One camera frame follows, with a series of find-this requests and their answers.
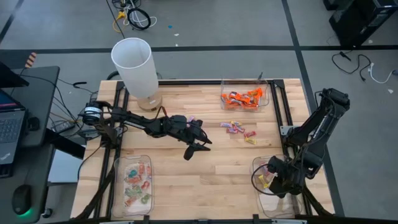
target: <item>wooden tabletop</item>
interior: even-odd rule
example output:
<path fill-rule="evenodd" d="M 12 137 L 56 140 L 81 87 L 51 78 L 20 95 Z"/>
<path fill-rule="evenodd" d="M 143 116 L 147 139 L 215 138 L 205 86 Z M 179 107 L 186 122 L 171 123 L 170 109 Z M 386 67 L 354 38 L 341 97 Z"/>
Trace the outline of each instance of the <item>wooden tabletop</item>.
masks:
<path fill-rule="evenodd" d="M 301 82 L 299 79 L 284 81 L 294 125 L 301 125 L 309 116 Z M 113 104 L 116 82 L 102 81 L 97 100 Z M 123 136 L 121 157 L 148 155 L 152 160 L 155 203 L 150 219 L 250 219 L 253 214 L 267 218 L 257 206 L 258 196 L 251 185 L 250 166 L 256 157 L 282 154 L 272 97 L 261 113 L 245 113 L 220 108 L 219 85 L 161 85 L 159 91 L 169 116 L 194 115 L 195 119 L 203 120 L 202 128 L 213 144 L 207 145 L 211 151 L 196 152 L 186 161 L 183 158 L 187 148 L 185 143 L 168 136 L 154 139 L 139 129 L 128 129 Z M 277 92 L 284 124 L 287 125 L 278 89 Z M 155 116 L 155 113 L 139 109 L 133 96 L 129 97 L 127 109 L 146 118 Z M 220 122 L 231 120 L 242 122 L 248 131 L 256 131 L 257 144 L 245 142 L 242 135 L 226 134 L 225 128 L 220 128 Z M 85 157 L 92 154 L 99 143 L 99 139 L 90 141 Z M 71 217 L 77 216 L 97 191 L 103 155 L 104 149 L 101 148 L 81 168 Z M 306 181 L 324 208 L 334 212 L 323 169 L 313 180 Z M 103 197 L 101 216 L 105 216 L 107 201 L 108 192 Z M 142 217 L 125 219 L 142 220 Z"/>

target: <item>robotic arm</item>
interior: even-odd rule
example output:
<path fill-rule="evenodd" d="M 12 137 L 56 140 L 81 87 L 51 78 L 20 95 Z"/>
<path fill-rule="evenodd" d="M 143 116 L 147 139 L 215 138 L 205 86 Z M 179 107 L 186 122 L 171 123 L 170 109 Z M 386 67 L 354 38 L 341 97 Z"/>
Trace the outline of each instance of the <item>robotic arm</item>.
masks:
<path fill-rule="evenodd" d="M 269 190 L 280 198 L 284 192 L 293 195 L 309 193 L 305 188 L 305 178 L 312 179 L 321 168 L 326 153 L 326 142 L 338 120 L 349 110 L 348 95 L 333 88 L 323 89 L 322 100 L 317 110 L 300 127 L 291 127 L 284 136 L 288 147 L 299 147 L 297 155 L 288 161 L 275 156 L 270 159 L 267 169 L 277 173 Z"/>
<path fill-rule="evenodd" d="M 110 118 L 104 118 L 103 108 L 112 109 L 109 114 Z M 174 115 L 168 117 L 163 107 L 164 117 L 147 119 L 143 116 L 136 115 L 130 111 L 126 111 L 120 107 L 112 107 L 109 103 L 103 101 L 93 101 L 87 104 L 83 116 L 83 122 L 89 126 L 94 126 L 97 131 L 108 138 L 109 142 L 114 145 L 119 144 L 118 136 L 121 130 L 112 128 L 110 124 L 120 122 L 125 125 L 133 126 L 144 130 L 145 133 L 153 138 L 161 138 L 166 135 L 171 136 L 178 141 L 185 142 L 188 146 L 184 154 L 184 159 L 190 160 L 196 151 L 210 151 L 204 144 L 195 143 L 195 140 L 203 141 L 211 144 L 206 133 L 201 129 L 202 120 L 194 120 L 187 123 L 187 119 L 182 115 Z"/>

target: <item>green light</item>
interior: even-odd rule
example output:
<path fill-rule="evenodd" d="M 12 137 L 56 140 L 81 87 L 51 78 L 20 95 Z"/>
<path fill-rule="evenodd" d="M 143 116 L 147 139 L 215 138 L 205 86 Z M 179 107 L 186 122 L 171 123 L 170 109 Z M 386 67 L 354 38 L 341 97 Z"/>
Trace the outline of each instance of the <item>green light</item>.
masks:
<path fill-rule="evenodd" d="M 28 217 L 30 214 L 32 214 L 33 209 L 30 208 L 27 212 L 23 213 L 22 215 L 18 215 L 19 218 L 25 218 Z"/>

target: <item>white cup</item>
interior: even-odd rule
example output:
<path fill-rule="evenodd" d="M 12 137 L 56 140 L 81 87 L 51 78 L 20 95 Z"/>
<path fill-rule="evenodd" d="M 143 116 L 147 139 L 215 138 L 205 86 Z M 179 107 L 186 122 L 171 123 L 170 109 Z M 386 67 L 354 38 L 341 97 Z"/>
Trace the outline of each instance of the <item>white cup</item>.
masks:
<path fill-rule="evenodd" d="M 156 93 L 159 82 L 146 41 L 140 38 L 121 40 L 113 47 L 111 58 L 131 95 L 147 98 Z"/>

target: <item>transparent bin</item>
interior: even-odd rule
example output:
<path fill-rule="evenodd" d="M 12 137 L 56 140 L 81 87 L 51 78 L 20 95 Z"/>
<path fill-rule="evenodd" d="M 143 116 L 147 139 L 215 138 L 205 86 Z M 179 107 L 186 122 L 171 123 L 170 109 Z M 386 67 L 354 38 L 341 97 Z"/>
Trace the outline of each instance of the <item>transparent bin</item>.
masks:
<path fill-rule="evenodd" d="M 154 204 L 153 170 L 149 156 L 120 157 L 114 162 L 114 168 L 113 216 L 147 215 Z"/>
<path fill-rule="evenodd" d="M 248 92 L 261 89 L 262 96 L 254 99 L 253 96 L 248 96 Z M 231 92 L 236 92 L 239 97 L 248 99 L 249 103 L 240 101 L 231 101 Z M 261 112 L 261 110 L 269 104 L 269 84 L 265 79 L 258 80 L 240 80 L 240 79 L 227 79 L 221 81 L 221 108 L 223 110 L 244 111 L 244 112 Z"/>
<path fill-rule="evenodd" d="M 279 159 L 284 159 L 283 155 L 275 156 Z M 251 174 L 261 164 L 268 163 L 271 157 L 272 156 L 255 158 L 251 167 Z M 264 188 L 263 183 L 259 179 L 260 175 L 263 175 L 266 182 L 271 183 L 273 174 L 267 173 L 265 168 L 259 169 L 254 176 L 254 183 L 258 189 L 261 189 L 265 193 L 273 194 L 268 188 Z M 303 206 L 301 195 L 298 197 L 287 193 L 284 198 L 279 198 L 278 196 L 265 195 L 258 192 L 256 189 L 254 190 L 258 194 L 257 206 L 260 212 L 263 212 L 269 218 L 293 218 L 296 214 L 302 212 Z"/>

